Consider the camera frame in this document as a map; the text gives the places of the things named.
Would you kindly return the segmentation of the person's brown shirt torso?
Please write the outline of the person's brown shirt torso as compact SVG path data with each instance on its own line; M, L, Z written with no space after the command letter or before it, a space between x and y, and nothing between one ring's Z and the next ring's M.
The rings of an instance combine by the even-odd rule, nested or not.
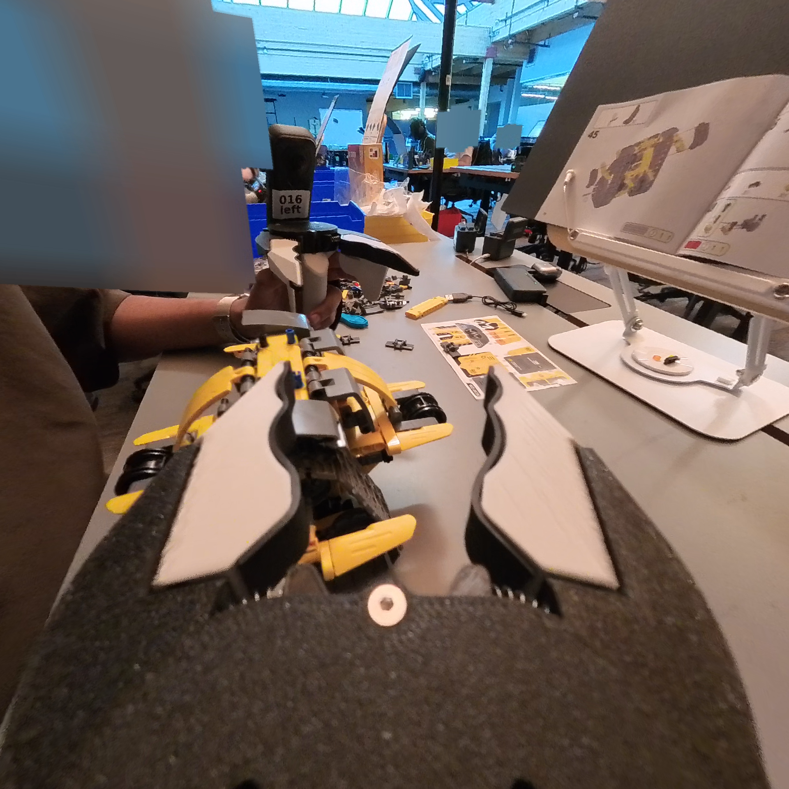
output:
M126 297L2 285L2 715L106 481L87 394L118 380L108 330Z

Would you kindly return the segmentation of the clear plastic bags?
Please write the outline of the clear plastic bags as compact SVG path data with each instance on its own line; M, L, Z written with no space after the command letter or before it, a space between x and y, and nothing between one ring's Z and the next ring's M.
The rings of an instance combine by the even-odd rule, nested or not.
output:
M349 167L334 168L335 200L354 203L365 215L410 216L428 212L423 192L411 192L409 179L386 182L382 175L361 173Z

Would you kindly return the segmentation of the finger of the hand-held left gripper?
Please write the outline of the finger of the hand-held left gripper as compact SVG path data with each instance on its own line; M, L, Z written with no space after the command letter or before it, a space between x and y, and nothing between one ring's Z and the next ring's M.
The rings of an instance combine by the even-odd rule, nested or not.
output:
M410 277L420 275L420 270L397 250L364 233L340 232L338 252L346 258L374 263Z

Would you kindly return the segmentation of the brown cardboard box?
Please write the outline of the brown cardboard box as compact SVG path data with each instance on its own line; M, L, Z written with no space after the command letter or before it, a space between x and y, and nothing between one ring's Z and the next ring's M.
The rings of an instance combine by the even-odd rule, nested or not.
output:
M348 147L349 197L360 208L378 201L385 190L383 145L350 144Z

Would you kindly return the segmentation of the white upright cardboard sheet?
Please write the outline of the white upright cardboard sheet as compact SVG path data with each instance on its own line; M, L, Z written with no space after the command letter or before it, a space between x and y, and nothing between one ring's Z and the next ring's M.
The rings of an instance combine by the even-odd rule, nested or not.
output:
M410 63L410 60L419 48L419 44L411 46L411 41L412 38L409 37L389 56L371 103L368 120L361 141L364 145L378 144L381 143L383 139L383 133L387 123L385 114L388 101L403 70Z

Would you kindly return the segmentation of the black support pole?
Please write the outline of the black support pole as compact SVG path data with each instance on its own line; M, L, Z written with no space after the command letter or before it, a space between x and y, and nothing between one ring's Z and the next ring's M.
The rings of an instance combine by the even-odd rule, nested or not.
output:
M449 110L451 72L453 62L453 48L455 25L457 19L457 1L446 1L443 13L443 35L439 65L439 90L438 90L438 111L446 113ZM445 148L439 146L438 134L436 134L436 147L431 169L430 183L430 208L431 228L438 232L439 214L442 200L442 181L443 167L445 160Z

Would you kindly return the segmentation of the white book stand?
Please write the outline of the white book stand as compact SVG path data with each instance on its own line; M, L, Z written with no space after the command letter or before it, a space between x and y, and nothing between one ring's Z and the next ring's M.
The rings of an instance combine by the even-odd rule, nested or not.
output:
M743 439L787 416L787 387L764 377L773 324L787 323L786 276L696 262L587 231L547 228L560 249L604 264L621 315L553 335L550 348L713 439ZM752 313L744 361L737 366L645 328L628 272ZM684 364L655 364L655 353L679 355Z

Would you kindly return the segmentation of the toy instruction booklet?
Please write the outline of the toy instruction booklet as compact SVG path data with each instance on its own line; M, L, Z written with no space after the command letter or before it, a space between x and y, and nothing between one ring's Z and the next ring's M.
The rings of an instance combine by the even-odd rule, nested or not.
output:
M763 75L601 105L537 219L787 276L787 100Z

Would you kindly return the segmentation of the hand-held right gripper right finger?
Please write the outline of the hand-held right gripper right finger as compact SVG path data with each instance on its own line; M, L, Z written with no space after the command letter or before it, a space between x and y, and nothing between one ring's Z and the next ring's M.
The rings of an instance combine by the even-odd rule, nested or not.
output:
M484 394L483 466L466 552L498 593L551 597L550 580L619 589L575 438L502 369Z

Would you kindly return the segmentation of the yellow plastic bin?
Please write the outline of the yellow plastic bin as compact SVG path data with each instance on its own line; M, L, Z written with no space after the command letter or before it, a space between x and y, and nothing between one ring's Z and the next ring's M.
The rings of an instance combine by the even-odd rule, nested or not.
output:
M364 232L387 245L439 241L440 235L431 228L432 213L418 215L367 215Z

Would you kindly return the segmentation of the silver wristwatch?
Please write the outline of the silver wristwatch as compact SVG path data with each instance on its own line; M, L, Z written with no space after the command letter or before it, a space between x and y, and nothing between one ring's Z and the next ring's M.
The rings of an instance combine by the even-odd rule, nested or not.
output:
M217 302L212 323L222 345L231 346L250 342L233 322L233 306L238 301L242 301L242 313L248 298L249 293L229 294Z

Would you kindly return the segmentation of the large black charger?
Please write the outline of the large black charger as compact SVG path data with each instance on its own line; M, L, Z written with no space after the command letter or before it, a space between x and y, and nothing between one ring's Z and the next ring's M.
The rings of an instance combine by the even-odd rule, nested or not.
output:
M482 256L485 261L502 261L512 256L518 239L528 230L526 218L510 218L501 231L487 233L483 239Z

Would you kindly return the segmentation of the person's left forearm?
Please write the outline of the person's left forearm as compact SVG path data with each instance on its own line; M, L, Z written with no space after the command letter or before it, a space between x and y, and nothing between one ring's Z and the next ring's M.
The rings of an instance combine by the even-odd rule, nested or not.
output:
M107 345L120 361L143 360L166 352L217 347L219 299L156 298L129 295L113 313Z

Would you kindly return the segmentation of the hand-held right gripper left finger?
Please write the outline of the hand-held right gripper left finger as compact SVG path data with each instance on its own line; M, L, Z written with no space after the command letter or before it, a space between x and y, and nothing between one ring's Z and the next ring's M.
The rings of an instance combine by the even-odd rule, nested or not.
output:
M153 586L222 578L245 599L303 556L309 516L291 460L294 404L291 364L279 362L203 435Z

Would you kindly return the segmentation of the yellow black toy vehicle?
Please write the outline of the yellow black toy vehicle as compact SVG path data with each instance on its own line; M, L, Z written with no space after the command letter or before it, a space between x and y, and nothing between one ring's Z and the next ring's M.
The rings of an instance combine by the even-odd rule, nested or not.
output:
M125 514L166 466L188 454L185 486L203 435L279 362L293 370L291 454L309 516L309 542L297 563L325 582L391 557L416 528L412 515L393 516L370 470L400 453L448 437L437 400L421 381L386 383L345 355L331 330L310 337L275 328L232 345L235 358L195 390L177 424L135 439L106 508Z

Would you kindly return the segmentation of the yellow sticker sheet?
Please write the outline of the yellow sticker sheet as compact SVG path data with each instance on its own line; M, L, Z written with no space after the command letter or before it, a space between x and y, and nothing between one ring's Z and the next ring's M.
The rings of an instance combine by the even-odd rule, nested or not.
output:
M477 400L484 398L491 367L509 372L531 391L576 383L500 317L423 323L421 328Z

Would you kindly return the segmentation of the person's left hand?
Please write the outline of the person's left hand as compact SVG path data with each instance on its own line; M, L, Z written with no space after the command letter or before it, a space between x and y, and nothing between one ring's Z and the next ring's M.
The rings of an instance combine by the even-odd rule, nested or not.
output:
M245 303L246 309L267 309L289 311L288 288L271 271L262 257L254 260L255 282ZM349 279L349 275L339 265L339 255L330 258L328 269L327 296L307 314L311 327L315 330L335 328L342 310L342 292L337 284Z

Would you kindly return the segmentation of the black backing board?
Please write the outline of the black backing board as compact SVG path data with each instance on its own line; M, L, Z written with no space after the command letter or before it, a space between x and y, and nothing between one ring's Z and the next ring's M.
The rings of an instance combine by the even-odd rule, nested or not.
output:
M607 2L510 195L510 212L538 220L599 106L763 75L787 75L787 2Z

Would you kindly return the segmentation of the pile of small black toy parts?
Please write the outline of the pile of small black toy parts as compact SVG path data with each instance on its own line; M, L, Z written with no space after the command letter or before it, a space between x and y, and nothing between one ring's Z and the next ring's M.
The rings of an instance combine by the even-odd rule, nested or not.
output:
M408 292L412 290L412 278L408 275L390 275L383 283L378 298L367 298L358 281L340 280L342 293L342 313L353 316L367 317L384 311L403 309L408 300Z

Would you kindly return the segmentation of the blue plastic bin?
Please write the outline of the blue plastic bin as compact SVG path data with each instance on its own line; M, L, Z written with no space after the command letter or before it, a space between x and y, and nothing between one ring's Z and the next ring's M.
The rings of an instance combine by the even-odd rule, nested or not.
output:
M311 202L332 201L346 205L355 203L359 207L369 206L371 198L362 173L347 167L319 168L314 173Z
M270 224L266 204L248 203L246 209L256 257L265 256L274 240L296 242L299 254L330 255L339 248L341 235L336 225L309 219L281 219Z

